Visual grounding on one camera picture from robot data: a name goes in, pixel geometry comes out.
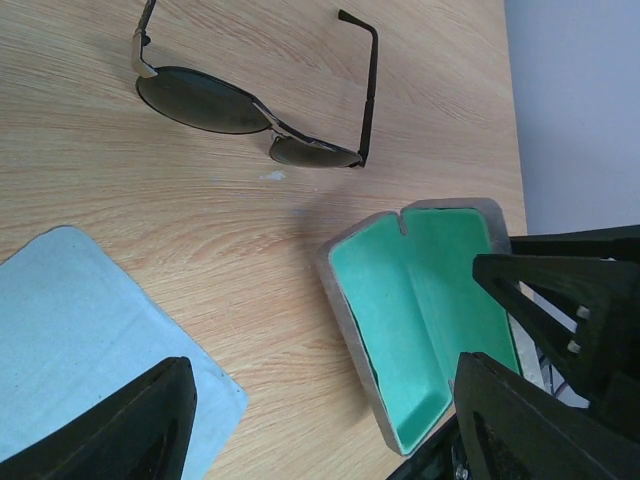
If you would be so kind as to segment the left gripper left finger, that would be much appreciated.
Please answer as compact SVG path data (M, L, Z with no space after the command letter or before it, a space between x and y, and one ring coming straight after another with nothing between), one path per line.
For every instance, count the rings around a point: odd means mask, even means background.
M3 479L179 479L196 411L191 362L168 357L1 463Z

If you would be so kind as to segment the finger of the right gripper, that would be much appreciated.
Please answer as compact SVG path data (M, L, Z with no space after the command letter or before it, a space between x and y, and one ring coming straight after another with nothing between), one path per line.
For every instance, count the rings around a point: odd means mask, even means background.
M639 225L510 238L516 255L638 260Z
M573 390L639 392L639 266L588 257L482 254L473 277Z

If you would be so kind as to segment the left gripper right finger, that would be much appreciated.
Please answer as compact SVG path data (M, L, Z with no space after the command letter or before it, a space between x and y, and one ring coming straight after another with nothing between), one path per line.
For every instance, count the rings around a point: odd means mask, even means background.
M616 371L601 402L570 407L484 353L461 355L456 414L394 479L636 479L639 382Z

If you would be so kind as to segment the grey glasses case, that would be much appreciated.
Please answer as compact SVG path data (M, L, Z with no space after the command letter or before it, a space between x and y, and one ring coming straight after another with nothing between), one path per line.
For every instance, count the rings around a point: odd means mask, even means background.
M380 212L319 248L319 277L395 453L411 455L447 414L462 353L539 378L532 341L472 275L476 256L509 252L503 212L489 198Z

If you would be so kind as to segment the dark aviator sunglasses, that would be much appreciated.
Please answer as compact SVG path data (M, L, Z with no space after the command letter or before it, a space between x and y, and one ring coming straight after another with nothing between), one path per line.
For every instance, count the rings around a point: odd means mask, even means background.
M196 129L227 135L272 131L272 160L304 168L361 168L371 145L377 89L379 36L377 30L341 9L338 19L358 26L372 36L366 102L359 148L352 151L303 134L271 112L255 95L222 79L181 66L155 68L144 60L151 42L147 35L156 3L148 1L132 37L131 66L138 75L135 88L141 100L159 114Z

